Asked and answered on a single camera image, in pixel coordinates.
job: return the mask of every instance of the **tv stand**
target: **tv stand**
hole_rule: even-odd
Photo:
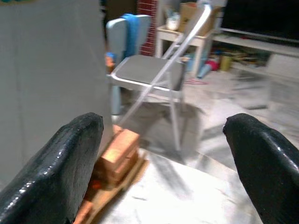
[[[265,67],[252,68],[241,65],[240,63],[233,63],[232,68],[272,77],[283,79],[287,78],[289,80],[299,82],[299,47],[266,41],[243,39],[239,35],[232,33],[221,33],[215,35],[213,40],[248,48],[260,49],[271,53]]]

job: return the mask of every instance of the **brick column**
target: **brick column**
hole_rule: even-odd
[[[140,54],[153,56],[155,52],[157,0],[138,0],[137,13],[151,16],[146,43],[141,46]]]

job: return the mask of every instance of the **small white table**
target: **small white table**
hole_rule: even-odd
[[[196,47],[195,51],[195,57],[193,61],[193,67],[192,67],[192,76],[196,77],[200,59],[202,56],[202,52],[205,47],[210,47],[212,43],[212,34],[213,30],[211,30],[209,33],[207,33],[205,36],[195,36],[195,38],[191,41],[190,45]],[[181,33],[178,31],[172,31],[165,28],[165,25],[160,26],[157,28],[157,40],[156,40],[156,57],[162,57],[162,51],[163,51],[163,41],[171,41],[174,42],[176,38]]]

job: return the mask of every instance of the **metal folding chair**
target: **metal folding chair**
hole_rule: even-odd
[[[182,84],[184,81],[183,64],[178,61],[211,14],[212,8],[209,4],[205,3],[203,7],[203,12],[198,11],[193,16],[187,24],[185,32],[178,36],[162,58],[136,55],[128,57],[111,73],[114,85],[142,91],[137,101],[120,120],[119,126],[123,126],[128,118],[136,112],[149,93],[166,96],[170,99],[171,121],[177,151],[180,151],[180,139],[174,98],[183,98]]]

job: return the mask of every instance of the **marble floor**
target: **marble floor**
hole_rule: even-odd
[[[170,112],[163,98],[148,97],[124,127],[139,133],[141,148],[153,155],[200,170],[227,183],[234,197],[238,198],[238,204],[244,210],[250,210],[251,217],[246,222],[240,222],[239,218],[243,216],[241,213],[239,216],[238,210],[235,220],[230,223],[259,224],[261,220],[239,180],[222,127],[227,117],[245,112],[278,129],[298,147],[299,125],[288,126],[287,122],[276,122],[277,119],[273,118],[273,114],[277,117],[277,110],[275,113],[272,111],[277,109],[277,101],[280,105],[285,102],[277,100],[279,93],[273,93],[271,85],[272,80],[251,74],[240,75],[239,72],[211,72],[200,84],[185,84],[186,110],[179,114],[180,153],[174,150]],[[133,100],[134,94],[124,91],[123,113]],[[113,116],[115,123],[119,118]]]

